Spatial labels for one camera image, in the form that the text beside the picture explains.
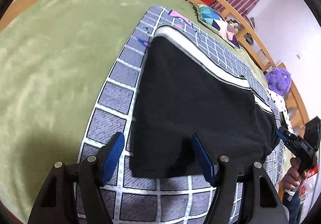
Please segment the person's right hand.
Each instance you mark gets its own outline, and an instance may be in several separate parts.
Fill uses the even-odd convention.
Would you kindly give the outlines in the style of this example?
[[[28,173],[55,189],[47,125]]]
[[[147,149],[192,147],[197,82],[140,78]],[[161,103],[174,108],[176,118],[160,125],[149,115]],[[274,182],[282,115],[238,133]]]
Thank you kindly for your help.
[[[299,166],[301,164],[301,160],[299,158],[291,158],[290,164],[291,167],[284,175],[280,183],[282,184],[284,189],[300,189],[307,178],[309,169],[305,170],[303,173],[298,172]]]

